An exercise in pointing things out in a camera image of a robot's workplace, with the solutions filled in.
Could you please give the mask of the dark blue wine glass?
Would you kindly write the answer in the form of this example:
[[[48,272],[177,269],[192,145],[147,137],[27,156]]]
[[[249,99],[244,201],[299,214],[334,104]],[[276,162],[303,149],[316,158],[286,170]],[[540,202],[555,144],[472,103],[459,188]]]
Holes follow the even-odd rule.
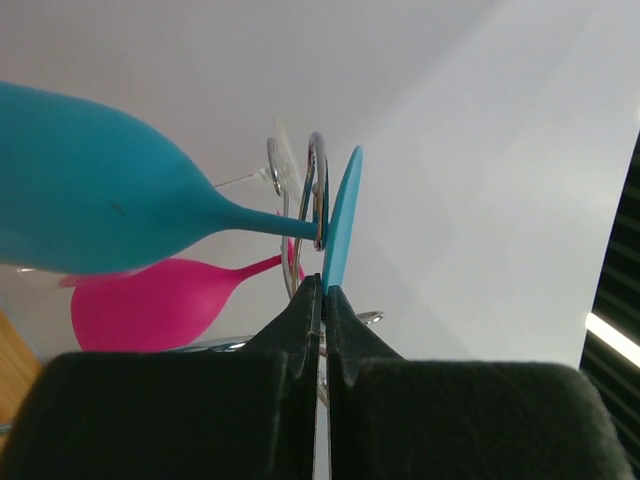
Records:
[[[1,86],[1,261],[114,274],[169,258],[209,235],[245,230],[312,240],[325,287],[341,284],[363,166],[356,147],[334,201],[312,221],[221,195],[191,158],[116,108],[29,86]]]

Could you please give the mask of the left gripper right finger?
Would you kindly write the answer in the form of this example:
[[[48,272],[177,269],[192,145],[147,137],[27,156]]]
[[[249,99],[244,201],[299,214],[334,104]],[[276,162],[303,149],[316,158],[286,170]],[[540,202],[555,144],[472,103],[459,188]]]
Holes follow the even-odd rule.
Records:
[[[630,479],[596,388],[557,363],[407,360],[325,298],[335,479]]]

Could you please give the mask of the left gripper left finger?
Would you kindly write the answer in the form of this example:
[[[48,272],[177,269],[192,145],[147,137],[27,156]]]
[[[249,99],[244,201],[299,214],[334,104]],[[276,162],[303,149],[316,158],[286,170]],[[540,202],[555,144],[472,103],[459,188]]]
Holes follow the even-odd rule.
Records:
[[[309,479],[322,286],[233,353],[68,353],[42,370],[5,479]]]

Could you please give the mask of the pink wine glass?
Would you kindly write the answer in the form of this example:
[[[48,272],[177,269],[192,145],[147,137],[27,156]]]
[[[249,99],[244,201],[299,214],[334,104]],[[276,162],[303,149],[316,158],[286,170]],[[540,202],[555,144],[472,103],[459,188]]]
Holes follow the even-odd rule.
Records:
[[[78,285],[70,315],[90,352],[158,352],[189,345],[219,316],[238,286],[282,264],[282,256],[227,269],[169,258],[140,273]]]

